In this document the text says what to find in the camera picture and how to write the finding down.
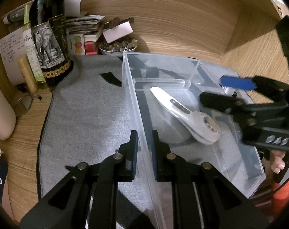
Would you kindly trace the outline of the person's right hand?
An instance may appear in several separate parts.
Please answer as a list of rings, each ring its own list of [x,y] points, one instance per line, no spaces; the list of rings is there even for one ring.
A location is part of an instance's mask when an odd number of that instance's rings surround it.
[[[285,152],[280,150],[270,150],[270,168],[275,174],[279,174],[285,168]]]

